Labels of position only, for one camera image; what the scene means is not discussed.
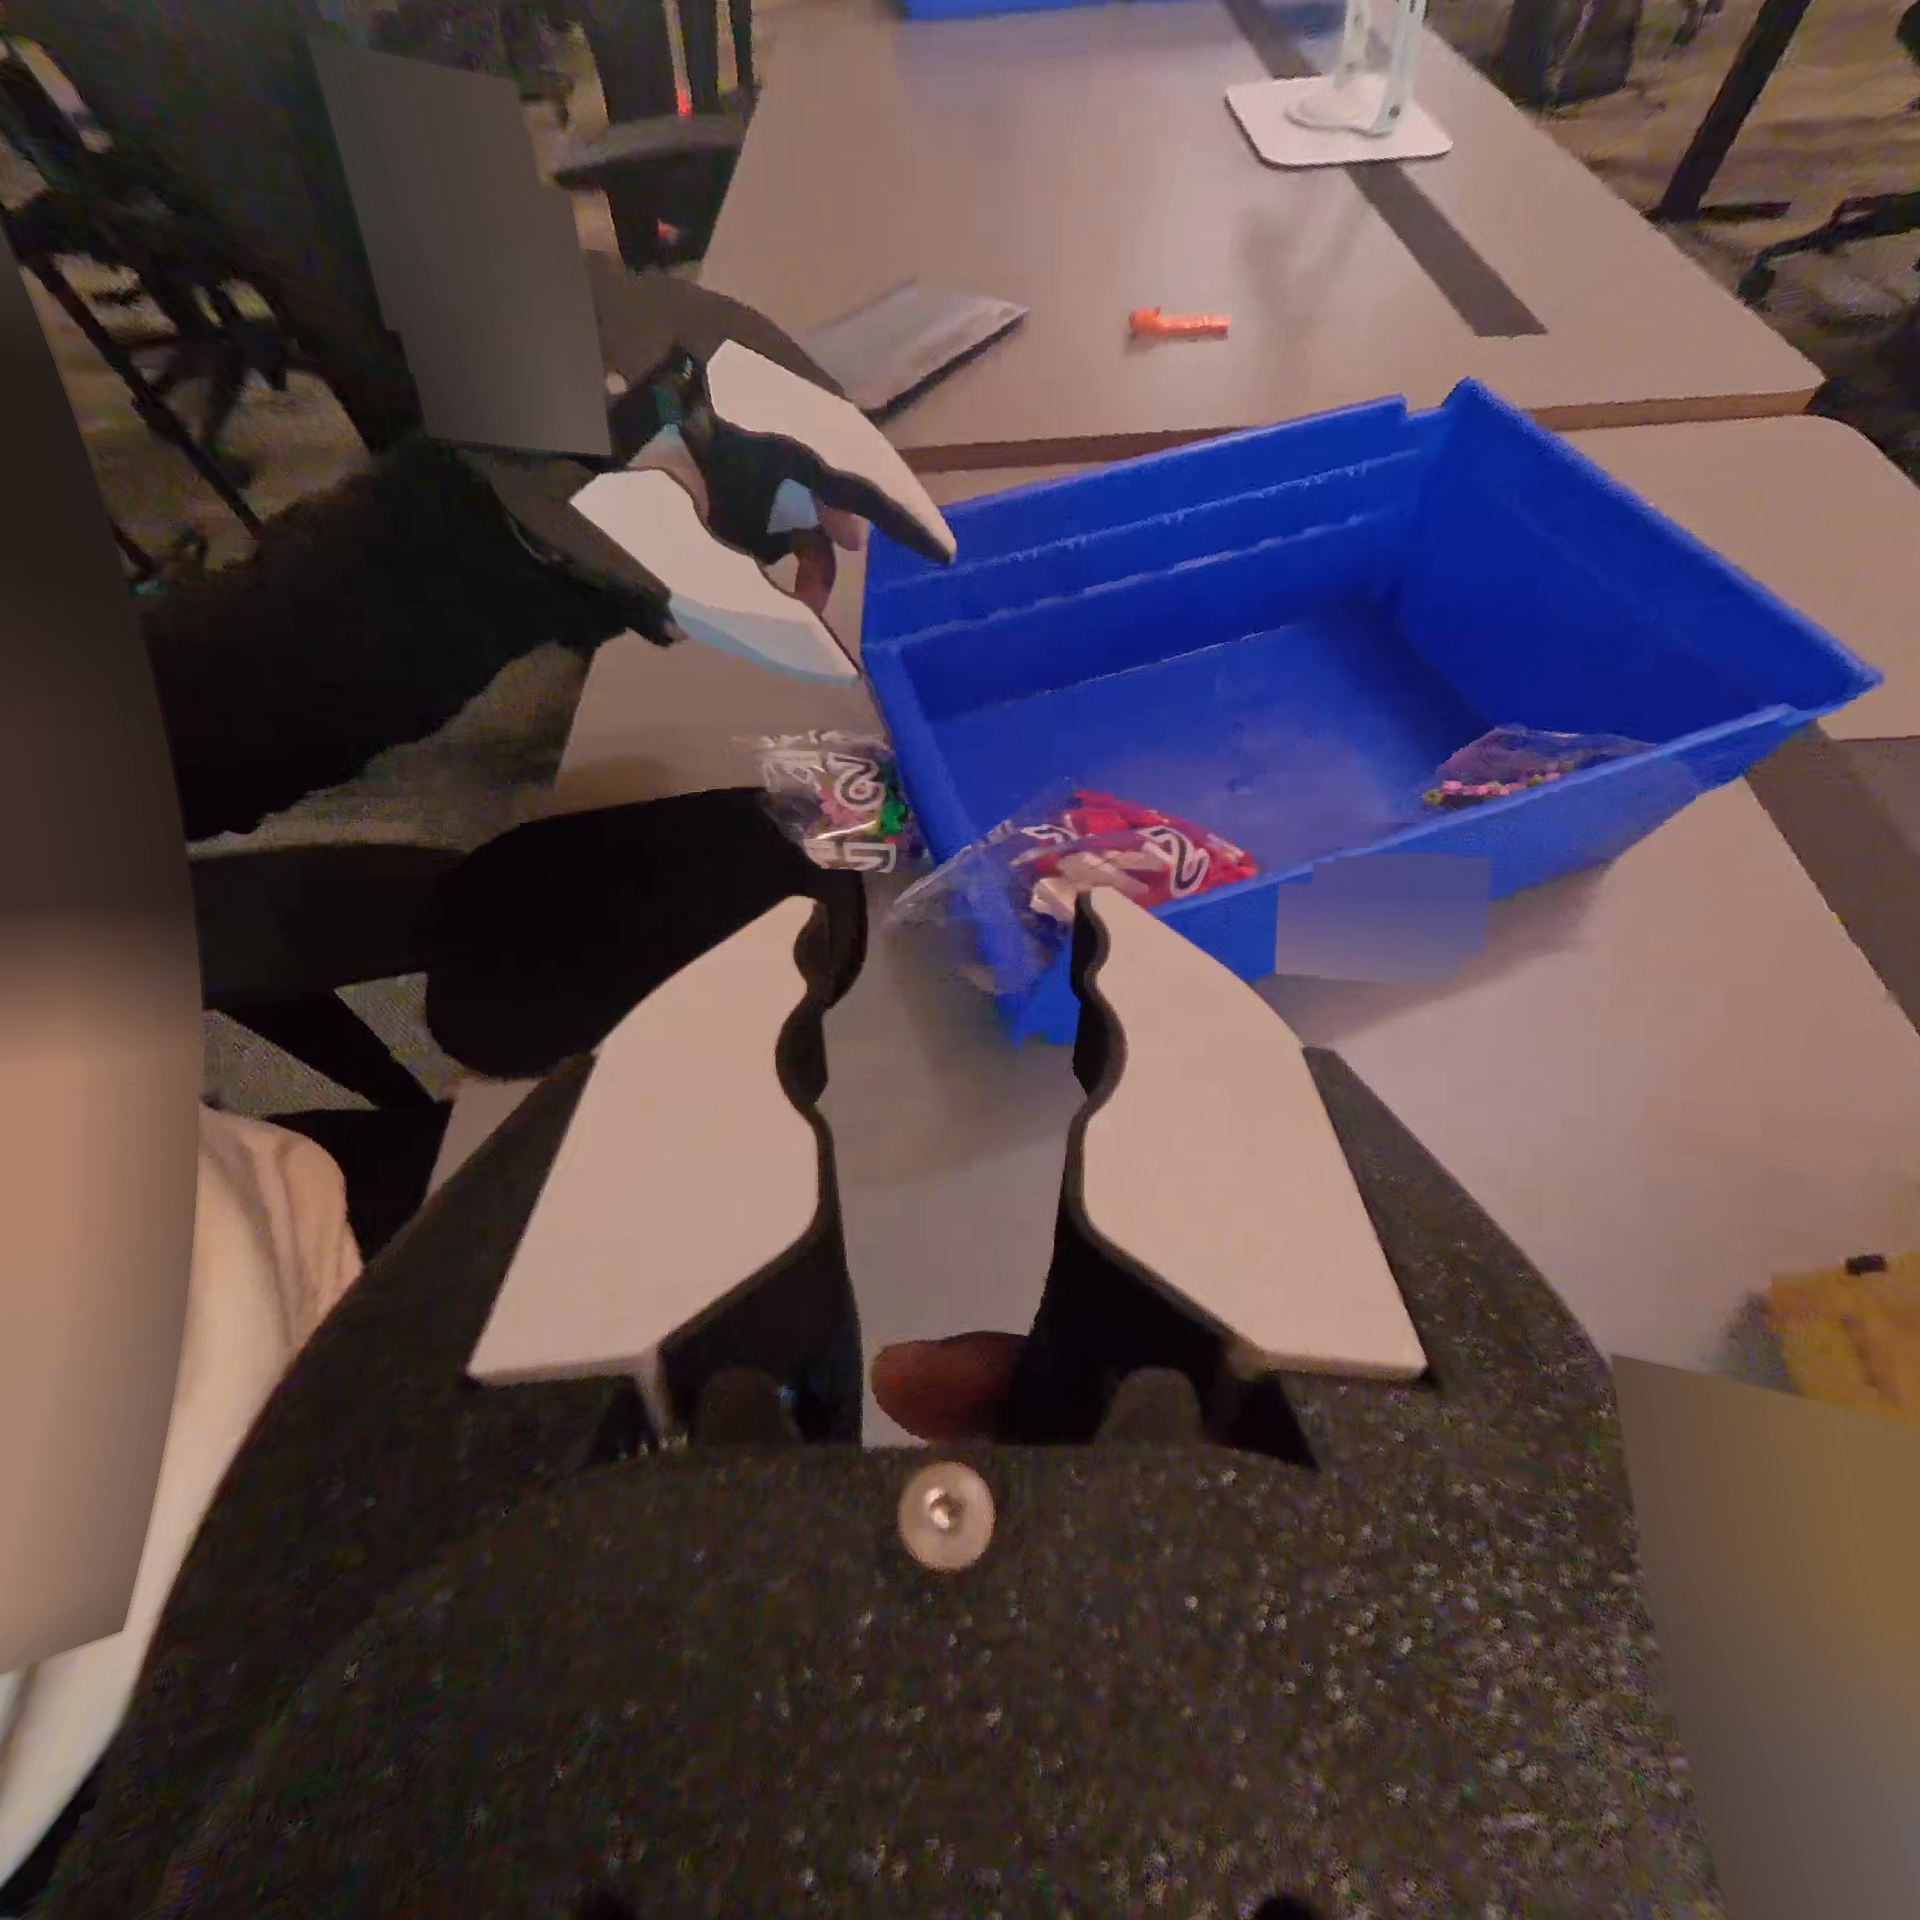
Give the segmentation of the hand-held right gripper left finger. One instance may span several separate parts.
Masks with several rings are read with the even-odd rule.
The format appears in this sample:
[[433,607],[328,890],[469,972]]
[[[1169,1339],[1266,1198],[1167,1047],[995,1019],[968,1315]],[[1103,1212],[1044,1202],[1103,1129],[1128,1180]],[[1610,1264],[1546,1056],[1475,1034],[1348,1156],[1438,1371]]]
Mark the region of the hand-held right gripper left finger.
[[629,1379],[651,1426],[774,1379],[795,1426],[862,1426],[825,1016],[828,905],[794,894],[598,1045],[470,1357],[486,1387]]

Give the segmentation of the purple candy bag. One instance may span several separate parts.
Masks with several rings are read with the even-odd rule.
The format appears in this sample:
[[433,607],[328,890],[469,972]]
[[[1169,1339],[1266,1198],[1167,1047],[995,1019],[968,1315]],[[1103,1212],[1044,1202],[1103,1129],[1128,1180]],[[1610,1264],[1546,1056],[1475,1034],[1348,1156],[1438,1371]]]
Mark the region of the purple candy bag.
[[1598,766],[1650,750],[1613,733],[1548,733],[1499,726],[1450,755],[1420,792],[1424,810],[1470,810],[1515,799]]

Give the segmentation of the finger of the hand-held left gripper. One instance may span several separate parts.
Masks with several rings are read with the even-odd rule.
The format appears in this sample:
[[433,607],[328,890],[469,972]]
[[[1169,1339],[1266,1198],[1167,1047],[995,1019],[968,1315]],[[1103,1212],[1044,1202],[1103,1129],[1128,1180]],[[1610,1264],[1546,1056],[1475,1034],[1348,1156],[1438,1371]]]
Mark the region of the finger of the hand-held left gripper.
[[707,521],[762,560],[799,533],[884,533],[933,565],[956,537],[924,482],[846,396],[746,344],[701,365],[684,430],[707,485]]
[[846,683],[858,667],[819,614],[779,589],[762,565],[707,529],[695,496],[668,471],[590,478],[576,515],[660,589],[666,615],[687,640],[752,659],[808,683]]

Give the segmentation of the red candy bag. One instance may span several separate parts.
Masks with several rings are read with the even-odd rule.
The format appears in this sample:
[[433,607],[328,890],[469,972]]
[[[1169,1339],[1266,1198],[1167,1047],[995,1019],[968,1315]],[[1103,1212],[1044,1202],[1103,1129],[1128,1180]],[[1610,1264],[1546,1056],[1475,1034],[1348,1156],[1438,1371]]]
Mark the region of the red candy bag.
[[958,975],[1009,996],[1069,950],[1086,894],[1185,905],[1261,874],[1255,854],[1177,812],[1058,782],[914,879],[891,924],[938,940]]

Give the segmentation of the blue plastic bin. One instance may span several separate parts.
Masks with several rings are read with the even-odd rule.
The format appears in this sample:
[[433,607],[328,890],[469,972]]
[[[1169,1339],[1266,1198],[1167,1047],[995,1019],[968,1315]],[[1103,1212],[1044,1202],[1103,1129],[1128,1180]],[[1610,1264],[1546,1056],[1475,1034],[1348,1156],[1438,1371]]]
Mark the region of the blue plastic bin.
[[[1058,782],[1261,874],[1164,906],[1243,981],[1317,869],[1466,858],[1502,900],[1608,862],[1883,671],[1477,382],[1164,450],[877,536],[862,666],[937,859]],[[1499,726],[1635,756],[1470,810],[1420,792]]]

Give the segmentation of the black office chair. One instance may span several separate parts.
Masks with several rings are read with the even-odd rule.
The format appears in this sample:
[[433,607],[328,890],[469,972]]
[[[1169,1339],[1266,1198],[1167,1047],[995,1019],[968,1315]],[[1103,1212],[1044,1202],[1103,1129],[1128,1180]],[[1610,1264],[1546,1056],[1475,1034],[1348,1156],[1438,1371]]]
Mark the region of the black office chair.
[[90,161],[143,251],[235,279],[373,455],[418,427],[418,394],[384,320],[317,42],[362,48],[359,3],[28,2],[42,48],[105,135]]

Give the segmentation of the yellow cloth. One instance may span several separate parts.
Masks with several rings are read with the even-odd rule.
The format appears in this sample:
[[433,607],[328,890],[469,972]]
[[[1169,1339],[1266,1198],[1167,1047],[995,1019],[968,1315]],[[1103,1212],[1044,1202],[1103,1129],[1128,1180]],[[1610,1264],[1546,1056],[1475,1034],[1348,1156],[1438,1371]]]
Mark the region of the yellow cloth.
[[1757,1306],[1800,1398],[1918,1426],[1915,1252],[1776,1276]]

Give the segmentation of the black foam pad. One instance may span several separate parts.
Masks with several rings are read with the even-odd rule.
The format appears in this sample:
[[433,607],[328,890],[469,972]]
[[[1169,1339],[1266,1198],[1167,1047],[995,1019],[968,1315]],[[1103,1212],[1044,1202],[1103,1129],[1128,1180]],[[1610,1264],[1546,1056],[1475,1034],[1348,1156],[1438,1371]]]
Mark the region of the black foam pad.
[[862,882],[818,867],[759,790],[534,820],[462,855],[435,887],[426,1026],[460,1068],[539,1077],[791,895],[822,902],[843,996],[867,953]]

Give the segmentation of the white stand base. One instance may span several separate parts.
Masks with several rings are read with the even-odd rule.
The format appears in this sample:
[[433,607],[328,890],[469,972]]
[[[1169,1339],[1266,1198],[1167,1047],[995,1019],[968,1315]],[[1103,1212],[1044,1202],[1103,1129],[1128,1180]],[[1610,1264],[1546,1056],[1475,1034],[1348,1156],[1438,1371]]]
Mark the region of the white stand base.
[[1281,172],[1450,156],[1455,135],[1415,95],[1428,2],[1330,8],[1321,26],[1307,7],[1238,3],[1238,34],[1261,74],[1231,83],[1224,105],[1253,154]]

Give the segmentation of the multicoloured candy bag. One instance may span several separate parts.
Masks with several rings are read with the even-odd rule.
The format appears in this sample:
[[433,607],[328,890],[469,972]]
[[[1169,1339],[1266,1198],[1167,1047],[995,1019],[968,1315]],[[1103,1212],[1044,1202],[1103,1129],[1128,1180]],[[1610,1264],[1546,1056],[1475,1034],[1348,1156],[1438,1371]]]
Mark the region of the multicoloured candy bag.
[[808,730],[743,741],[759,803],[815,867],[901,874],[925,858],[891,745],[873,733]]

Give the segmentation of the dark grey flat pouch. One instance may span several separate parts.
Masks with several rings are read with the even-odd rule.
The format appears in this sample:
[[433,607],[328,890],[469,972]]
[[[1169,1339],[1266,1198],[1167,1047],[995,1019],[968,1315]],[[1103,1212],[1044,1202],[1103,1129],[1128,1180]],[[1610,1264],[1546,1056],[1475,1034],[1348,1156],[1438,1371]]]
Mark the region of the dark grey flat pouch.
[[867,419],[882,422],[1012,336],[1014,299],[909,279],[799,336],[808,359]]

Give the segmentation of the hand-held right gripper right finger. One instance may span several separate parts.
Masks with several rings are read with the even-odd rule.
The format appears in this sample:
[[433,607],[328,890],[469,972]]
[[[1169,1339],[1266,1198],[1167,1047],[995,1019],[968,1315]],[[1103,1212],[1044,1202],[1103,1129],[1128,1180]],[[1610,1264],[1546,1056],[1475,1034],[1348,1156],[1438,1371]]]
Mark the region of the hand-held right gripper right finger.
[[1285,1372],[1419,1379],[1428,1351],[1305,1042],[1125,894],[1077,900],[1089,1101],[1072,1188],[1093,1241]]

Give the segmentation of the person's white shirt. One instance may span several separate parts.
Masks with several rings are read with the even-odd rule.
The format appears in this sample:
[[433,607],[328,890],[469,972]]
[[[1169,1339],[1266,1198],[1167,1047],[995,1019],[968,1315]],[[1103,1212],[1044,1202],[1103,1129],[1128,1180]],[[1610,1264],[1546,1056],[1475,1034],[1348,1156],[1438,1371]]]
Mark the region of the person's white shirt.
[[235,1452],[361,1270],[332,1156],[276,1121],[204,1109],[180,1378],[129,1614],[119,1632],[5,1674],[5,1879],[104,1758]]

